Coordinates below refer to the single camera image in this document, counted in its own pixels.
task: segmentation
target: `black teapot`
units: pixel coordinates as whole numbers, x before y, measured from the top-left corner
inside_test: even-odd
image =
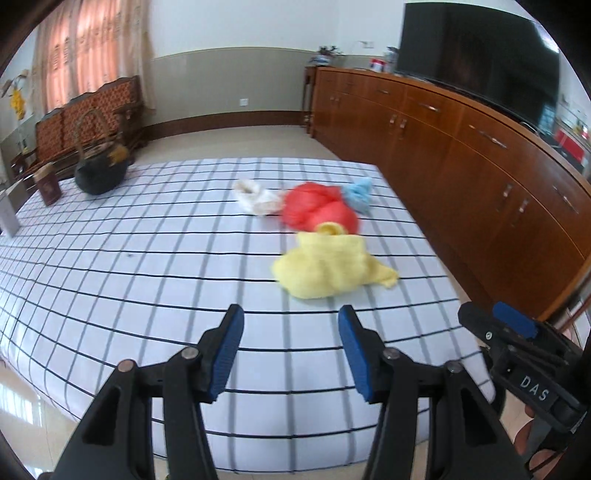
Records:
[[[104,140],[86,152],[80,142],[80,126],[86,115],[92,113],[99,120]],[[121,143],[109,139],[109,127],[100,110],[88,110],[76,125],[74,132],[80,160],[74,171],[78,188],[91,195],[100,195],[114,189],[125,178],[129,167],[129,150]]]

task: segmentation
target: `black tv screen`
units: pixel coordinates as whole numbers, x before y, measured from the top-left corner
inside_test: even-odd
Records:
[[[539,25],[492,8],[407,4],[397,70],[471,93],[533,127],[554,121],[558,47]]]

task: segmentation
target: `beige curtain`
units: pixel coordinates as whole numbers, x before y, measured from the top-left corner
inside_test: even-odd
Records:
[[[33,60],[33,109],[39,117],[120,77],[148,85],[147,0],[65,0],[39,26]]]

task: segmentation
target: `wooden sofa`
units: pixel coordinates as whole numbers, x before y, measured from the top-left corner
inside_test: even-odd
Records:
[[[88,110],[97,108],[109,125],[109,135],[116,135],[121,143],[133,151],[142,143],[142,101],[138,77],[124,77],[103,85],[92,93],[84,93],[72,99],[62,108],[48,113],[35,125],[35,150],[20,155],[12,165],[16,180],[23,180],[26,187],[34,187],[33,174],[41,166],[53,162],[58,179],[71,178],[79,160],[74,132],[78,120]],[[103,132],[95,116],[85,117],[80,128],[80,140],[84,149],[103,138]],[[28,164],[27,157],[35,155]]]

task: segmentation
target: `silver bolt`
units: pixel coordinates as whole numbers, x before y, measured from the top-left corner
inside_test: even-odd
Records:
[[[121,362],[119,362],[119,364],[117,365],[117,370],[125,373],[125,372],[129,372],[133,367],[134,367],[134,361],[127,359],[127,360],[122,360]]]
[[[458,374],[464,370],[464,366],[456,360],[447,362],[446,367],[452,374]]]
[[[197,350],[194,346],[185,347],[181,352],[181,356],[185,360],[193,360],[193,358],[197,358],[197,355],[199,355],[199,350]]]
[[[400,350],[395,348],[385,348],[383,354],[386,360],[398,360],[400,358]]]

